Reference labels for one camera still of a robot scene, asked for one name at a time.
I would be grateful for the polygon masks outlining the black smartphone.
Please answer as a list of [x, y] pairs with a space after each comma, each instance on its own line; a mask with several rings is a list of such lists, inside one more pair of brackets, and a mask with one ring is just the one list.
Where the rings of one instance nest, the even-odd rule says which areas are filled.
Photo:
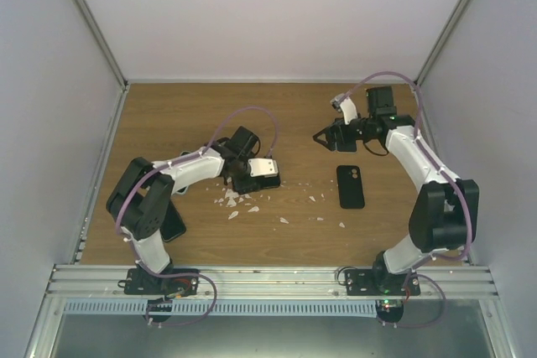
[[339, 153], [355, 153], [357, 151], [356, 143], [338, 143], [336, 150]]

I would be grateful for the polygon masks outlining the black phone case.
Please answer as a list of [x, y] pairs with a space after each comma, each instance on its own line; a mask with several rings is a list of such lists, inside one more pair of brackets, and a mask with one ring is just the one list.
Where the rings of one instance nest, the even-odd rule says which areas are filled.
[[363, 209], [365, 197], [360, 168], [356, 165], [339, 165], [336, 179], [340, 207], [347, 210]]

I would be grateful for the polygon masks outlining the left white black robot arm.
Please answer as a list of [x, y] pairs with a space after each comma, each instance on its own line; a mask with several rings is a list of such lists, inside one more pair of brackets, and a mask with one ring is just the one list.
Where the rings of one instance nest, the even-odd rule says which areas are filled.
[[257, 156], [259, 146], [257, 135], [239, 127], [231, 137], [223, 137], [209, 148], [168, 162], [138, 157], [129, 163], [108, 197], [106, 209], [116, 221], [117, 233], [132, 245], [137, 265], [146, 270], [143, 283], [152, 293], [166, 293], [172, 287], [173, 264], [164, 244], [185, 233], [172, 195], [218, 177], [239, 195], [258, 190], [249, 160]]

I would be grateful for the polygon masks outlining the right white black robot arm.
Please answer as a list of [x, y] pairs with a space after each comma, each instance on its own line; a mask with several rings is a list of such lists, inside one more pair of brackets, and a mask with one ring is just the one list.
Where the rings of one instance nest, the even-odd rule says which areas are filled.
[[342, 152], [376, 140], [385, 153], [396, 157], [416, 188], [407, 236], [380, 252], [372, 266], [373, 288], [390, 295], [406, 275], [427, 260], [454, 250], [467, 255], [477, 234], [479, 187], [441, 162], [423, 139], [416, 120], [398, 113], [391, 87], [370, 88], [366, 96], [365, 117], [348, 95], [335, 96], [331, 104], [341, 117], [313, 139], [330, 151]]

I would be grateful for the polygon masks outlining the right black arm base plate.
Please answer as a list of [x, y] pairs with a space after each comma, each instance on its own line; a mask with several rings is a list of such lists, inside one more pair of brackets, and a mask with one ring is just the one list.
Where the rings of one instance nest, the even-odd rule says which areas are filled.
[[383, 269], [345, 266], [335, 273], [336, 282], [348, 296], [419, 296], [420, 283], [414, 284], [403, 274], [391, 274]]

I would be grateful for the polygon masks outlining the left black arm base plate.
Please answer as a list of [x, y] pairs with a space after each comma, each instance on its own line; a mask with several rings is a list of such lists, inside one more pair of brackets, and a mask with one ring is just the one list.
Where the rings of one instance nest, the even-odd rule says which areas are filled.
[[187, 297], [197, 293], [199, 273], [194, 268], [172, 268], [166, 272], [173, 274], [172, 278], [159, 278], [136, 266], [129, 269], [126, 278], [118, 281], [117, 285], [127, 295]]

